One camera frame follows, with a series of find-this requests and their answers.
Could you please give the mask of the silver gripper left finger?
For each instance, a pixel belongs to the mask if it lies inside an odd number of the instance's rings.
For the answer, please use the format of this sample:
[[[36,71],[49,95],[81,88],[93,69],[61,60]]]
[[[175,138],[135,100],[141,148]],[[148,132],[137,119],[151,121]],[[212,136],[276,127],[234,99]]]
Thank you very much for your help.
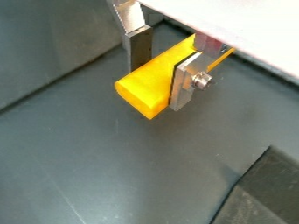
[[[132,72],[152,59],[154,29],[145,24],[136,0],[107,0],[107,5],[119,25],[128,71]]]

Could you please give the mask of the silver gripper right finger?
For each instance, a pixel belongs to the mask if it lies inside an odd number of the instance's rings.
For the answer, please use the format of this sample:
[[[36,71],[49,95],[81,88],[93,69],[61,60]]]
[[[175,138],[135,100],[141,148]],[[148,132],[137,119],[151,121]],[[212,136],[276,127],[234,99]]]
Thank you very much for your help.
[[[204,91],[210,87],[210,71],[230,56],[230,46],[199,31],[191,47],[194,52],[174,66],[170,96],[174,111],[190,102],[195,89]]]

